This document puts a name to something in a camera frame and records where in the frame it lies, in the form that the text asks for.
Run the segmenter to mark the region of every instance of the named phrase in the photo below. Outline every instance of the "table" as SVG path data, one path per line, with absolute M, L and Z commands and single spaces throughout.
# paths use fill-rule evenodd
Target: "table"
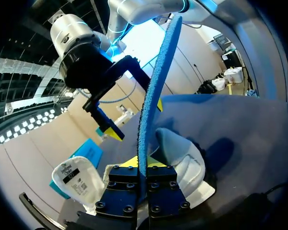
M 235 95 L 172 95 L 163 97 L 164 112 L 156 111 L 153 129 L 168 128 L 206 151 L 217 176 L 217 191 L 205 202 L 220 216 L 252 193 L 288 181 L 288 104 Z M 140 114 L 121 130 L 123 142 L 104 141 L 97 171 L 136 155 Z M 151 137 L 149 152 L 157 147 Z M 282 189 L 269 195 L 276 201 Z

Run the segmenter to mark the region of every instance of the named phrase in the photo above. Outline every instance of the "blue sponge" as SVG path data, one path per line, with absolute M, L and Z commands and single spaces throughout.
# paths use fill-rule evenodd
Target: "blue sponge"
M 151 136 L 151 126 L 154 119 L 155 110 L 157 108 L 157 103 L 176 51 L 181 31 L 181 24 L 181 17 L 175 16 L 168 26 L 141 112 L 138 134 L 138 160 L 140 183 L 142 188 L 144 188 L 145 185 L 147 147 Z

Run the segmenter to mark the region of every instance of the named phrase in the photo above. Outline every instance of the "wall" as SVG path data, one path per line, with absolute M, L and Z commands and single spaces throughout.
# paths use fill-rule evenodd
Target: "wall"
M 51 173 L 87 137 L 64 113 L 51 123 L 0 145 L 0 188 L 30 229 L 41 227 L 18 196 L 25 192 L 47 215 L 58 219 L 64 199 L 49 187 Z
M 214 40 L 214 36 L 219 35 L 221 32 L 218 30 L 215 30 L 213 28 L 210 28 L 208 26 L 202 25 L 201 28 L 196 29 L 196 31 L 199 33 L 199 35 L 203 38 L 205 43 L 209 43 L 211 40 Z
M 162 25 L 163 29 L 167 28 L 167 24 Z M 162 95 L 169 94 L 193 94 L 204 80 L 214 78 L 222 70 L 218 64 L 218 59 L 212 52 L 210 47 L 204 42 L 197 30 L 182 26 L 179 38 L 178 48 L 172 61 L 166 84 L 163 87 Z M 154 58 L 148 63 L 143 70 L 151 77 L 156 63 Z M 128 79 L 123 75 L 117 84 L 102 98 L 102 100 L 113 100 L 128 95 L 135 84 L 135 80 Z M 131 108 L 134 113 L 142 109 L 145 92 L 140 85 L 136 86 L 131 96 L 121 102 L 113 104 L 100 104 L 100 108 L 112 120 L 116 120 L 121 113 L 116 109 L 117 105 L 124 105 Z M 90 116 L 89 113 L 82 109 L 87 99 L 78 95 L 68 107 L 71 118 L 85 135 L 91 138 L 95 143 L 100 144 L 101 139 L 95 130 L 98 124 Z

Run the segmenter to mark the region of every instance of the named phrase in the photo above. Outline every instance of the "white box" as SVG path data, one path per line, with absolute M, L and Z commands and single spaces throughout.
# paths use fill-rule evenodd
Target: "white box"
M 227 69 L 224 72 L 224 76 L 226 77 L 229 83 L 241 83 L 243 82 L 242 67 Z

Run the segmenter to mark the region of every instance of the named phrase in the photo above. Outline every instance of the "ceiling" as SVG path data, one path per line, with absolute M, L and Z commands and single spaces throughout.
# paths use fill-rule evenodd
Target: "ceiling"
M 0 51 L 0 124 L 8 119 L 53 105 L 70 103 L 58 67 L 60 60 L 50 39 L 48 21 L 58 10 L 82 18 L 93 30 L 108 27 L 107 0 L 37 0 L 12 31 Z M 7 105 L 13 113 L 7 114 Z

